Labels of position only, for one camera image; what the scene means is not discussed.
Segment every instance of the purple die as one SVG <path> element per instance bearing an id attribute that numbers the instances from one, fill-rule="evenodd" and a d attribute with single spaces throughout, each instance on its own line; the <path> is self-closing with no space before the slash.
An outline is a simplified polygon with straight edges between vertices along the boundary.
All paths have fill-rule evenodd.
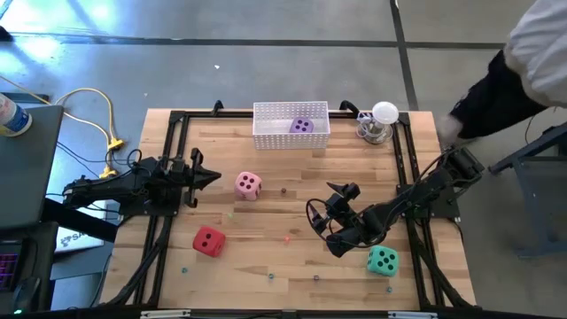
<path id="1" fill-rule="evenodd" d="M 296 117 L 293 119 L 290 127 L 290 133 L 311 133 L 313 132 L 313 122 L 305 117 Z"/>

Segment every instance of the keyboard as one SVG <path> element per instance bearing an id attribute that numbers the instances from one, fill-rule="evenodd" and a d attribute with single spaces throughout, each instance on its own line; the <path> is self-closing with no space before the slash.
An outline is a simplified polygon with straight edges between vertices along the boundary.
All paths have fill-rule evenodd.
<path id="1" fill-rule="evenodd" d="M 21 250 L 21 240 L 0 240 L 0 292 L 14 290 Z"/>

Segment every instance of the plastic bottle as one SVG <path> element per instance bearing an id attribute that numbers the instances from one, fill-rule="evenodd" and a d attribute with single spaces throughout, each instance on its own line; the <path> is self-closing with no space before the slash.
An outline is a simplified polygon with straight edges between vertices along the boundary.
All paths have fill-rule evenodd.
<path id="1" fill-rule="evenodd" d="M 32 125 L 32 116 L 0 94 L 0 136 L 18 136 Z"/>

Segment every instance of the black pants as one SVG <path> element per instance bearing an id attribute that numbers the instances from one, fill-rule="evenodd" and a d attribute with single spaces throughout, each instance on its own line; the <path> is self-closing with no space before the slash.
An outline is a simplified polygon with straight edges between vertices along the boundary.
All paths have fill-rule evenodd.
<path id="1" fill-rule="evenodd" d="M 506 66 L 498 52 L 488 74 L 455 106 L 451 115 L 462 123 L 460 138 L 488 136 L 544 111 L 525 95 L 520 76 Z"/>

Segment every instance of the pink die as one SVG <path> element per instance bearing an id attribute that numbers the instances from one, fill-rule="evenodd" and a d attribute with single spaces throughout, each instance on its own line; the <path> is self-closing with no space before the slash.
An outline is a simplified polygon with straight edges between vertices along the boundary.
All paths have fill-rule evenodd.
<path id="1" fill-rule="evenodd" d="M 242 199 L 256 200 L 262 189 L 262 180 L 257 175 L 242 172 L 234 184 L 234 192 Z"/>

